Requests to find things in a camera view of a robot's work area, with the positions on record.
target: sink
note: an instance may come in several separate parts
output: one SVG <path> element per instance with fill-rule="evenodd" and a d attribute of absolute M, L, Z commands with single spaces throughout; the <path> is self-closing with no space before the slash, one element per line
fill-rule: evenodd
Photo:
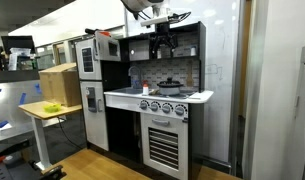
<path fill-rule="evenodd" d="M 123 88 L 123 89 L 117 89 L 112 92 L 125 93 L 125 94 L 142 94 L 143 90 L 142 89 L 133 89 L 132 87 L 127 87 L 127 88 Z"/>

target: computer monitor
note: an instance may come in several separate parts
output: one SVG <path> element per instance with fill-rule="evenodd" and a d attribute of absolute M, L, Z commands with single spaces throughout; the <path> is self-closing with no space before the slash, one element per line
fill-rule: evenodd
<path fill-rule="evenodd" d="M 35 54 L 32 36 L 2 36 L 1 38 L 6 54 L 11 54 L 11 48 L 27 48 L 31 49 L 31 54 Z"/>

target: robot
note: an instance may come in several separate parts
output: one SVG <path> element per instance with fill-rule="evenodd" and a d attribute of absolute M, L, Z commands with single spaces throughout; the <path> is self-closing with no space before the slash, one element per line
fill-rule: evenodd
<path fill-rule="evenodd" d="M 150 28 L 155 25 L 155 33 L 150 36 L 151 52 L 155 55 L 160 45 L 167 45 L 175 51 L 178 47 L 177 36 L 170 32 L 170 24 L 179 23 L 190 16 L 191 12 L 183 14 L 172 13 L 169 8 L 170 0 L 121 0 L 128 11 L 130 11 L 134 18 L 138 20 L 140 16 L 144 21 L 141 26 Z M 152 7 L 153 17 L 147 16 L 143 10 Z"/>

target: cabinet door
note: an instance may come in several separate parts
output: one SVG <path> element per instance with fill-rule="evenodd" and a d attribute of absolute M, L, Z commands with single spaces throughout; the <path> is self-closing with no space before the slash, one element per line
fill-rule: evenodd
<path fill-rule="evenodd" d="M 188 179 L 188 124 L 141 113 L 144 164 L 181 180 Z"/>
<path fill-rule="evenodd" d="M 286 179 L 303 178 L 305 167 L 305 65 L 303 65 L 298 87 L 297 113 L 293 119 L 286 149 Z"/>
<path fill-rule="evenodd" d="M 109 150 L 101 82 L 81 82 L 81 93 L 87 140 Z"/>
<path fill-rule="evenodd" d="M 76 55 L 81 80 L 102 80 L 101 64 L 95 58 L 97 54 L 94 39 L 76 42 Z"/>

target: white countertop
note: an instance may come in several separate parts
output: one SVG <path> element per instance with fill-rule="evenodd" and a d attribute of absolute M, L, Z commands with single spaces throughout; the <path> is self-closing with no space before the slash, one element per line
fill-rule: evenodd
<path fill-rule="evenodd" d="M 122 97 L 132 97 L 132 98 L 138 98 L 138 99 L 150 99 L 150 100 L 163 100 L 163 101 L 170 101 L 170 102 L 179 102 L 179 103 L 190 103 L 190 104 L 202 104 L 206 103 L 211 96 L 213 95 L 213 91 L 203 91 L 202 93 L 194 93 L 192 96 L 190 96 L 187 99 L 177 99 L 177 98 L 164 98 L 164 97 L 158 97 L 158 96 L 143 96 L 142 94 L 127 94 L 127 93 L 119 93 L 119 92 L 113 92 L 108 91 L 104 92 L 105 95 L 110 96 L 122 96 Z"/>

